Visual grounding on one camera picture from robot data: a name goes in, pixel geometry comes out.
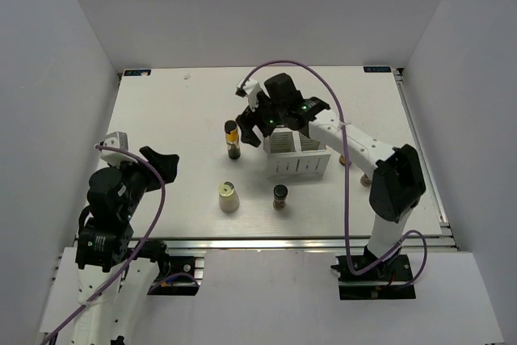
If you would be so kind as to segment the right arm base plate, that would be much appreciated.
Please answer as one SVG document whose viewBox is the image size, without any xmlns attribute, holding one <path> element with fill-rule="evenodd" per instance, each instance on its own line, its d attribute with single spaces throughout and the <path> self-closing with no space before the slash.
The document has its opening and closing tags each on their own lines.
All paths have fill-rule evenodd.
<svg viewBox="0 0 517 345">
<path fill-rule="evenodd" d="M 346 256 L 338 256 L 330 269 L 338 276 L 341 301 L 414 300 L 413 272 L 407 255 L 398 255 L 387 264 L 364 273 L 353 275 Z"/>
</svg>

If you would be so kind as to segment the tall dark sauce bottle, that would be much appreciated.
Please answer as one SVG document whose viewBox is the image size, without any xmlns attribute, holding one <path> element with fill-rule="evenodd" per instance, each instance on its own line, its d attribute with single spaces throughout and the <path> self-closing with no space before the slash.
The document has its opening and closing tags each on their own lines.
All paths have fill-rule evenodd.
<svg viewBox="0 0 517 345">
<path fill-rule="evenodd" d="M 238 126 L 234 120 L 227 120 L 224 126 L 225 142 L 229 158 L 237 160 L 241 157 Z"/>
</svg>

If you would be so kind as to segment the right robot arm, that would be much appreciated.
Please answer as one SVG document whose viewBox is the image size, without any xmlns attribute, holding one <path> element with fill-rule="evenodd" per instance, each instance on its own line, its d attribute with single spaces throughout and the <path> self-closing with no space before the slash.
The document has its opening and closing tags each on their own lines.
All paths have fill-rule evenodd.
<svg viewBox="0 0 517 345">
<path fill-rule="evenodd" d="M 348 255 L 339 272 L 356 279 L 384 279 L 394 269 L 406 223 L 426 191 L 417 150 L 408 144 L 387 144 L 348 124 L 328 103 L 304 97 L 286 73 L 264 83 L 243 79 L 236 94 L 247 100 L 236 119 L 246 144 L 259 147 L 275 129 L 284 127 L 330 147 L 344 157 L 346 166 L 363 171 L 371 182 L 368 202 L 375 213 L 371 237 L 363 254 L 357 260 Z"/>
</svg>

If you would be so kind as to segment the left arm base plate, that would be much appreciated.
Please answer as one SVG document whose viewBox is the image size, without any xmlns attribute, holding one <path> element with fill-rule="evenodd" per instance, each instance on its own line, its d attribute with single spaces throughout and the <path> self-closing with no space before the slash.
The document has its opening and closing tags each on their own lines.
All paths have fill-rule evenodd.
<svg viewBox="0 0 517 345">
<path fill-rule="evenodd" d="M 150 296 L 193 297 L 203 278 L 204 257 L 167 255 L 159 268 L 158 277 L 148 291 Z"/>
</svg>

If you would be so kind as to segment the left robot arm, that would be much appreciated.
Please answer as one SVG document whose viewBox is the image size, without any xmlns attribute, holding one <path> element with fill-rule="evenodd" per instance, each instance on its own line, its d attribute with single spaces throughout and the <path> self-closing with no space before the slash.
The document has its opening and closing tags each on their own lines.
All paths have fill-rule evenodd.
<svg viewBox="0 0 517 345">
<path fill-rule="evenodd" d="M 73 344 L 129 344 L 150 286 L 170 272 L 163 243 L 128 245 L 143 195 L 175 180 L 179 156 L 148 146 L 140 152 L 142 159 L 124 154 L 90 177 L 75 258 L 83 311 L 74 319 Z"/>
</svg>

